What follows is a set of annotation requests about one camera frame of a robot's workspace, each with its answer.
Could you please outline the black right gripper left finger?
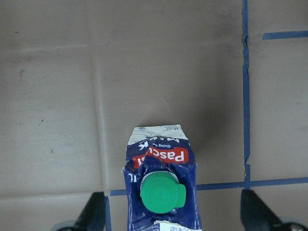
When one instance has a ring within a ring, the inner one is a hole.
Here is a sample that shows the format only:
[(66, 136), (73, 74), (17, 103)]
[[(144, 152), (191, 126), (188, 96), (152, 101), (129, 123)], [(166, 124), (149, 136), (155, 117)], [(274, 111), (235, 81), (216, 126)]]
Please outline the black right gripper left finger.
[(103, 231), (105, 227), (104, 192), (94, 192), (74, 223), (73, 231)]

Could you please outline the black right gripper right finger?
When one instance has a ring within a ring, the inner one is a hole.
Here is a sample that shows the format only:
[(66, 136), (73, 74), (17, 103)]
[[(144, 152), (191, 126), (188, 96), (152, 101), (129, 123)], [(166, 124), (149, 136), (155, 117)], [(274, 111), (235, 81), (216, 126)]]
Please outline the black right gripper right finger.
[(241, 223), (246, 231), (306, 231), (307, 226), (283, 222), (253, 191), (241, 192)]

